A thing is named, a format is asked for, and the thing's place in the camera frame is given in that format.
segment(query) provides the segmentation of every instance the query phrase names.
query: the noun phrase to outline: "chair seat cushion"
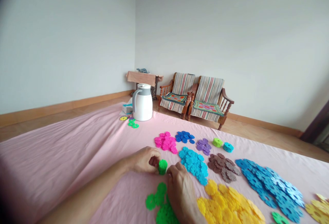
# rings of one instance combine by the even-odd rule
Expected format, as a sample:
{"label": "chair seat cushion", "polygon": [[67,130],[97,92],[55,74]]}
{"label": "chair seat cushion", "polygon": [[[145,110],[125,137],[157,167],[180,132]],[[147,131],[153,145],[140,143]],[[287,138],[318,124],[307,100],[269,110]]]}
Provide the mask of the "chair seat cushion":
{"label": "chair seat cushion", "polygon": [[207,103],[207,102],[201,102],[198,100],[194,101],[193,108],[205,111],[208,113],[217,114],[219,116],[224,116],[222,111],[220,110],[219,106],[217,104]]}
{"label": "chair seat cushion", "polygon": [[167,100],[167,101],[170,101],[170,102],[175,102],[175,103],[178,103],[180,105],[185,105],[187,95],[177,95],[177,94],[174,94],[172,92],[169,92],[167,95],[162,96],[162,98]]}

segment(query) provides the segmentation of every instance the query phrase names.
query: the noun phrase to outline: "striped chair cushion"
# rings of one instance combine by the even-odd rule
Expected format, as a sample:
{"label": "striped chair cushion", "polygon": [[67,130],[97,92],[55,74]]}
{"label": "striped chair cushion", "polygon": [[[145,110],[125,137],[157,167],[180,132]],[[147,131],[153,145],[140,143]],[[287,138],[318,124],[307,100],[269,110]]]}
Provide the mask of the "striped chair cushion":
{"label": "striped chair cushion", "polygon": [[195,75],[188,73],[176,73],[172,92],[178,95],[187,95],[192,89]]}
{"label": "striped chair cushion", "polygon": [[195,99],[217,104],[223,84],[224,79],[201,76]]}
{"label": "striped chair cushion", "polygon": [[171,102],[165,99],[161,100],[160,106],[178,113],[182,113],[184,108],[183,104]]}
{"label": "striped chair cushion", "polygon": [[195,108],[192,109],[191,115],[215,122],[217,122],[219,117],[221,117],[219,114],[209,113]]}

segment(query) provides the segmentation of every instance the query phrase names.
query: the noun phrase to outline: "brown cloth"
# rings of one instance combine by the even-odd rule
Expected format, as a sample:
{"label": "brown cloth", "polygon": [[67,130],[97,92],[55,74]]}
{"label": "brown cloth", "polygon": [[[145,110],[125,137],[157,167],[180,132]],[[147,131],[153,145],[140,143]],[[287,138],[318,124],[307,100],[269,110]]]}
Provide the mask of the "brown cloth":
{"label": "brown cloth", "polygon": [[163,76],[149,74],[149,73],[140,73],[129,71],[126,75],[128,82],[143,83],[149,84],[150,86],[155,87],[155,79],[158,77],[158,82],[163,80]]}

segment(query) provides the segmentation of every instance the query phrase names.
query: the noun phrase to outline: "white thermos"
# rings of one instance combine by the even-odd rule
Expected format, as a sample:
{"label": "white thermos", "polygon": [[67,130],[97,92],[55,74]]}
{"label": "white thermos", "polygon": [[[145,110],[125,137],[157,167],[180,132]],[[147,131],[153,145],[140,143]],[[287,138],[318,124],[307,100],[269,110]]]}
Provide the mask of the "white thermos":
{"label": "white thermos", "polygon": [[153,103],[151,86],[138,84],[133,94],[133,116],[135,120],[146,121],[152,118]]}

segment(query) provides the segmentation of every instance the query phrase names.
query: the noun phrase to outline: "tissue box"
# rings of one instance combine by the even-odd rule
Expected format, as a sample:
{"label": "tissue box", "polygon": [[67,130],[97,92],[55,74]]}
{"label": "tissue box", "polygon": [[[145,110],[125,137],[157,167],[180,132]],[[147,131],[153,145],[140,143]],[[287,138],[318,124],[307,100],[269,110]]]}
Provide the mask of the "tissue box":
{"label": "tissue box", "polygon": [[127,104],[122,105],[122,111],[125,114],[132,114],[133,113],[133,99],[130,98],[129,102]]}

